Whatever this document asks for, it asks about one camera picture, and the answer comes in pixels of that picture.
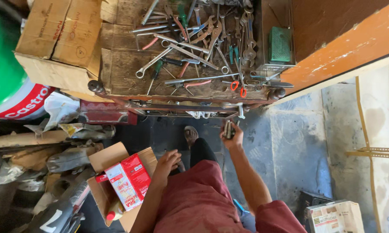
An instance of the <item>foot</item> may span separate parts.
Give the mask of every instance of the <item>foot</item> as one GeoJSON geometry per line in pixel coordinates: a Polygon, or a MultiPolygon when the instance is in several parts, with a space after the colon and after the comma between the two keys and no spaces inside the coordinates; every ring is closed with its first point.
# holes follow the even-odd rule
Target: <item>foot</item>
{"type": "Polygon", "coordinates": [[[193,126],[185,127],[185,138],[190,149],[192,145],[195,143],[196,139],[199,138],[199,135],[193,126]]]}

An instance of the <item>green tool case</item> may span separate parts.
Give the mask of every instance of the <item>green tool case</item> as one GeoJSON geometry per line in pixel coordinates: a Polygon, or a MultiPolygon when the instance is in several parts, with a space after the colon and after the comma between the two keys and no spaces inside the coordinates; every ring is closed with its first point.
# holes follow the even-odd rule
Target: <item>green tool case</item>
{"type": "Polygon", "coordinates": [[[291,61],[291,35],[287,28],[272,27],[269,39],[270,62],[291,61]]]}

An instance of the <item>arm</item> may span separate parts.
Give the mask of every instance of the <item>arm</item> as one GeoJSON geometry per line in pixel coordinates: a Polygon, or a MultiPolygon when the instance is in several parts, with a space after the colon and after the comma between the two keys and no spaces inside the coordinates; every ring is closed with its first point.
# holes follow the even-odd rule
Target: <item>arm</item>
{"type": "Polygon", "coordinates": [[[272,202],[272,198],[268,187],[249,164],[248,158],[245,155],[244,148],[242,147],[244,132],[233,122],[232,127],[236,131],[232,139],[226,139],[223,136],[223,131],[220,133],[220,137],[229,150],[236,174],[238,175],[240,187],[249,205],[250,212],[257,213],[258,206],[272,202]]]}
{"type": "Polygon", "coordinates": [[[158,160],[153,178],[130,233],[152,232],[154,230],[161,196],[167,186],[167,177],[170,171],[177,168],[177,163],[181,161],[181,156],[177,150],[173,150],[166,152],[158,160]]]}

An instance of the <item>maroon shirt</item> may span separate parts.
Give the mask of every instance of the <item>maroon shirt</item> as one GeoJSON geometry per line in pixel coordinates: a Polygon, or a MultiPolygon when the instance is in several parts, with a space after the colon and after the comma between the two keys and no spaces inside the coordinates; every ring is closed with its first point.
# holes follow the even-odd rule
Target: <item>maroon shirt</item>
{"type": "MultiPolygon", "coordinates": [[[[306,233],[283,201],[260,205],[255,216],[260,233],[306,233]]],[[[154,232],[249,233],[239,220],[217,162],[202,160],[168,178],[154,232]]]]}

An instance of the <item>black pants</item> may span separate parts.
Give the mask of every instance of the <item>black pants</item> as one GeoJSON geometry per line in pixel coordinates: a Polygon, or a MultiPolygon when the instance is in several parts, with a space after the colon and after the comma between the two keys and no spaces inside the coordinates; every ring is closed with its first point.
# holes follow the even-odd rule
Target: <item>black pants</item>
{"type": "Polygon", "coordinates": [[[190,148],[190,167],[204,159],[217,162],[215,153],[213,153],[206,140],[198,138],[190,148]]]}

